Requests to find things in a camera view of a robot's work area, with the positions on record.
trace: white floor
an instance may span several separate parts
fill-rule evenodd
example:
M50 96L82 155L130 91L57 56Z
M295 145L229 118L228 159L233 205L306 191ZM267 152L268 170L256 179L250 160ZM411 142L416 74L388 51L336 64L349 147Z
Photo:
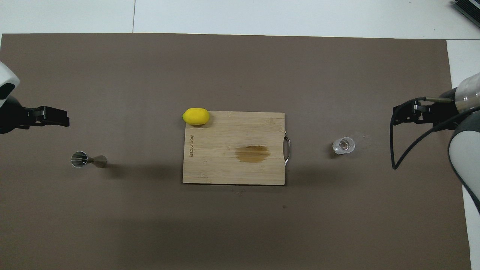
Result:
M456 87L480 72L480 28L451 2L1 0L0 34L153 32L447 39L452 87ZM472 269L480 270L480 215L465 191L464 199Z

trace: black cable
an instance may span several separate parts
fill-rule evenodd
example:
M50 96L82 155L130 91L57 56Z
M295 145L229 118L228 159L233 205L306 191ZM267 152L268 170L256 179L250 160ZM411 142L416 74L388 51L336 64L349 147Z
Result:
M414 102L416 101L415 99L412 99L412 100L409 100L407 102L405 102L404 104L408 104L410 102ZM418 137L408 148L407 150L405 150L405 152L403 152L402 156L398 159L398 162L395 164L395 156L394 156L394 152L393 152L393 121L395 120L394 119L394 116L396 116L396 113L398 112L398 110L396 110L393 115L392 115L392 120L390 121L390 156L392 158L392 168L394 170L396 170L399 166L400 166L400 163L403 161L403 159L407 156L407 154L421 141L423 140L426 136L428 136L430 133L432 132L435 132L435 131L438 131L438 130L442 130L443 128L445 128L446 126L450 125L451 123L455 122L455 120L459 119L459 118L462 118L466 115L469 115L473 112L476 112L480 110L480 106L478 107L474 107L474 108L471 108L467 111L464 111L463 113L460 113L460 114L457 114L455 116L452 116L450 117L449 119L439 123L438 125L434 126L433 128L429 129L428 131L426 131L425 133L423 133L420 137Z

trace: cutting board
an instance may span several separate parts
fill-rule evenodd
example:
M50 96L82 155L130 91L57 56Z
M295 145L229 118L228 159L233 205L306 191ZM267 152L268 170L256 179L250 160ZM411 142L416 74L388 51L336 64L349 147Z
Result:
M184 183L285 184L284 113L209 113L205 125L185 125Z

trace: yellow lemon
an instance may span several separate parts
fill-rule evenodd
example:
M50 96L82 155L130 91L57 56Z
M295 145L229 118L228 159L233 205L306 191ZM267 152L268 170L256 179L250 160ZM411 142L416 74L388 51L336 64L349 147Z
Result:
M210 119L210 114L203 108L190 108L181 116L190 125L203 125Z

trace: cutting board handle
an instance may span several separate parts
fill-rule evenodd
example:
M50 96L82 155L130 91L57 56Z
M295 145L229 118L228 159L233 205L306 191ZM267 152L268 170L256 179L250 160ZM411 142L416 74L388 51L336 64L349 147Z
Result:
M288 156L285 159L285 166L287 165L288 159L290 158L290 139L287 137L287 132L285 131L285 141L287 141L287 148L288 148Z

